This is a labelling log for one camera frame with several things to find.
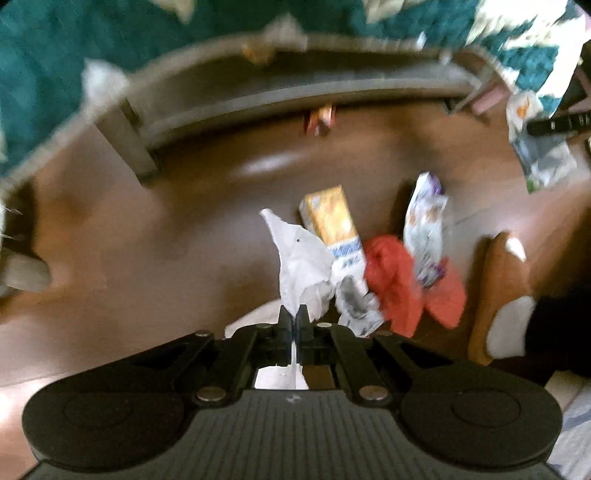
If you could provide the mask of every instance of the plastic wrapper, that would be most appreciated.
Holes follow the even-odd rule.
[[[544,118],[540,100],[532,91],[512,95],[506,107],[509,142],[523,169],[528,192],[554,186],[577,168],[566,143],[568,135],[532,137],[524,128],[528,120]]]
[[[358,337],[369,336],[384,322],[377,296],[363,295],[349,275],[337,286],[335,305],[341,314],[339,325],[348,327]]]
[[[351,275],[358,290],[366,294],[368,289],[363,279],[365,255],[343,187],[339,185],[306,195],[300,203],[300,215],[306,229],[320,237],[335,258],[332,284],[337,285]]]
[[[315,137],[327,135],[335,125],[335,107],[326,105],[304,118],[304,132]]]
[[[404,222],[404,246],[414,258],[419,284],[428,288],[445,275],[443,211],[448,197],[439,179],[427,172],[418,176]]]
[[[275,49],[266,46],[242,46],[242,55],[254,65],[265,67],[275,59]]]

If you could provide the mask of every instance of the tissue paper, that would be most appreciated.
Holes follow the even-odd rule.
[[[226,327],[225,337],[230,338],[236,330],[257,323],[277,323],[281,300],[273,300],[261,305],[241,319]],[[256,373],[254,388],[260,390],[308,390],[302,374],[301,365],[296,361],[296,348],[291,345],[291,365],[287,367],[265,367]]]
[[[279,293],[287,311],[295,316],[301,304],[310,321],[322,317],[335,290],[330,283],[335,258],[322,240],[299,225],[281,220],[271,210],[261,211],[279,252]]]

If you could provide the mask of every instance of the red cloth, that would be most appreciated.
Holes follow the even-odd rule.
[[[365,280],[379,298],[390,329],[412,337],[426,308],[444,327],[454,328],[466,303],[460,276],[445,259],[445,276],[424,290],[414,275],[414,261],[404,244],[393,235],[372,238],[363,244],[367,266]]]

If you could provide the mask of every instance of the person's leg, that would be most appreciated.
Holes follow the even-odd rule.
[[[540,298],[528,322],[525,351],[564,353],[571,371],[591,377],[591,288]]]

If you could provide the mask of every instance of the plastic bag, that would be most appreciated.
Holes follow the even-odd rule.
[[[337,286],[335,304],[341,314],[339,325],[348,327],[355,336],[367,337],[384,322],[377,296],[363,295],[350,275]]]
[[[404,222],[404,246],[414,258],[419,284],[428,288],[445,275],[443,258],[443,211],[448,197],[439,179],[427,172],[418,176]]]
[[[532,137],[524,128],[528,120],[545,117],[534,92],[512,95],[507,101],[506,115],[509,142],[519,158],[528,192],[552,187],[577,168],[577,161],[566,143],[568,135]]]

